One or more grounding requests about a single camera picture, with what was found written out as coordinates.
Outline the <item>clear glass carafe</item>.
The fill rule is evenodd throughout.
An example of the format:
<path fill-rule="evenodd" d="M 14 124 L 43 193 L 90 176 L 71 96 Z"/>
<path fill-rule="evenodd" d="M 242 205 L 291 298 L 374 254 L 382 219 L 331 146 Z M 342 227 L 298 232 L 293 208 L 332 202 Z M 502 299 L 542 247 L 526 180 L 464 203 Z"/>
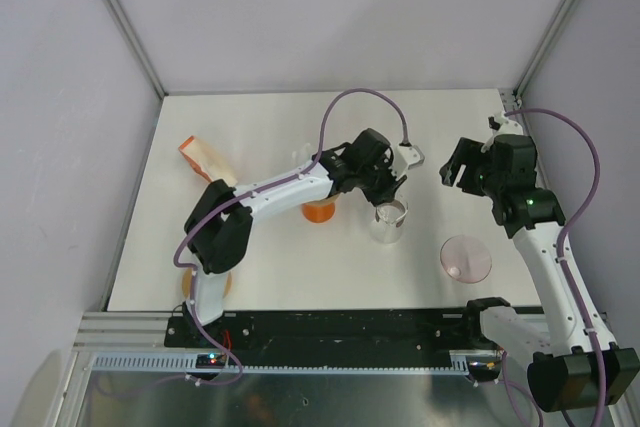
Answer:
<path fill-rule="evenodd" d="M 402 236 L 408 212 L 408 205 L 399 199 L 377 206 L 370 224 L 371 237 L 381 244 L 396 243 Z"/>

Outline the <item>orange glass flask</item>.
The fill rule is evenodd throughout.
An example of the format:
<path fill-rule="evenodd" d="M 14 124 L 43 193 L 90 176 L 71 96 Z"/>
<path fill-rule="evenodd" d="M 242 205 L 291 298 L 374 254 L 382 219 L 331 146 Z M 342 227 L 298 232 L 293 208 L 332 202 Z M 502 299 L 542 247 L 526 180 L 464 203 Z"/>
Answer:
<path fill-rule="evenodd" d="M 303 216 L 310 222 L 320 224 L 329 221 L 335 214 L 335 203 L 309 202 L 301 206 Z"/>

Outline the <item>pink glass dripper cone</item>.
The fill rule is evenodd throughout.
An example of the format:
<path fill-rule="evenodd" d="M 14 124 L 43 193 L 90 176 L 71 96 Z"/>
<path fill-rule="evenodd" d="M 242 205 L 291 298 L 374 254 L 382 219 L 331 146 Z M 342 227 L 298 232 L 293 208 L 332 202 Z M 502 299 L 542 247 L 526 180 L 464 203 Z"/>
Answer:
<path fill-rule="evenodd" d="M 488 247 L 476 237 L 467 235 L 454 236 L 444 242 L 440 263 L 449 277 L 466 284 L 483 281 L 493 266 Z"/>

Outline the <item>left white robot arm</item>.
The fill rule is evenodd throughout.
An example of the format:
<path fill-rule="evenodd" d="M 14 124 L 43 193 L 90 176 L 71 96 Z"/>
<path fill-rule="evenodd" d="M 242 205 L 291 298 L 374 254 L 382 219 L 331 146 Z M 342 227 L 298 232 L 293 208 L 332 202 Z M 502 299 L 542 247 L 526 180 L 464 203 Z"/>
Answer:
<path fill-rule="evenodd" d="M 244 258 L 255 224 L 354 189 L 375 207 L 390 203 L 407 172 L 423 161 L 416 146 L 393 146 L 368 128 L 353 142 L 319 151 L 301 166 L 263 183 L 210 183 L 185 222 L 185 238 L 174 254 L 174 265 L 191 271 L 187 336 L 202 347 L 219 339 L 228 273 Z"/>

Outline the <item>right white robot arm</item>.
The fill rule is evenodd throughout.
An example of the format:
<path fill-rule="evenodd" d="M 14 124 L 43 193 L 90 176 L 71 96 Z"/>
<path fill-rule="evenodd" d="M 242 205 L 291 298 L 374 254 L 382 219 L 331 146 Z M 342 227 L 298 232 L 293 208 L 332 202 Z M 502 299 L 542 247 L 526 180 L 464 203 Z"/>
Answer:
<path fill-rule="evenodd" d="M 460 138 L 440 168 L 444 185 L 487 197 L 492 214 L 524 260 L 545 314 L 540 332 L 501 297 L 468 302 L 461 323 L 473 348 L 490 342 L 526 371 L 545 412 L 616 404 L 639 372 L 639 357 L 622 348 L 590 300 L 561 232 L 566 219 L 555 194 L 536 184 L 537 150 L 525 135 L 503 134 L 489 146 Z"/>

